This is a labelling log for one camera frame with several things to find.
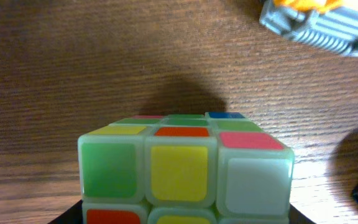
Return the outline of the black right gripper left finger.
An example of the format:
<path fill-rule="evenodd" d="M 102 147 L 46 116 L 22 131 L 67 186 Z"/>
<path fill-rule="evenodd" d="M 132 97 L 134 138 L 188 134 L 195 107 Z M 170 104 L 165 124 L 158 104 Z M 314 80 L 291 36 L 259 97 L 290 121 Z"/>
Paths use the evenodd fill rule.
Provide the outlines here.
<path fill-rule="evenodd" d="M 82 200 L 78 201 L 48 224 L 83 224 L 82 203 Z"/>

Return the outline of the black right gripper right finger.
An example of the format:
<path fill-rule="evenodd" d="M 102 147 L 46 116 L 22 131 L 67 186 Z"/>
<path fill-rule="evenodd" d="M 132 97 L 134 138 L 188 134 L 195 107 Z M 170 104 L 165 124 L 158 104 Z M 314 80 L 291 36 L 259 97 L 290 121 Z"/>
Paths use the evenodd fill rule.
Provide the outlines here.
<path fill-rule="evenodd" d="M 316 224 L 304 214 L 302 214 L 298 209 L 296 209 L 292 204 L 290 205 L 289 212 L 289 224 Z"/>

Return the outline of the multicoloured puzzle cube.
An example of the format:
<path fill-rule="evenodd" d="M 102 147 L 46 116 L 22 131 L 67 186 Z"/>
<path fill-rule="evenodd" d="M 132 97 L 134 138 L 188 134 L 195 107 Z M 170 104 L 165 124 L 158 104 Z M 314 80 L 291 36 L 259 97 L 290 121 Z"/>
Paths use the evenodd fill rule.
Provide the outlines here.
<path fill-rule="evenodd" d="M 288 223 L 293 150 L 241 113 L 134 116 L 78 139 L 84 223 Z"/>

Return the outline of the yellow grey toy truck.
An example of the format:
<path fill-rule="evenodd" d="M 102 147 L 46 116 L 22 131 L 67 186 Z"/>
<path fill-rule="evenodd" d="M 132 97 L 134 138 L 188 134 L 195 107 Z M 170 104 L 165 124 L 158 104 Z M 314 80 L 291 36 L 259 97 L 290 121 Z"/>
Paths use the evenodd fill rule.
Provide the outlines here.
<path fill-rule="evenodd" d="M 288 40 L 358 57 L 358 11 L 347 6 L 325 13 L 302 12 L 268 0 L 263 2 L 259 22 Z"/>

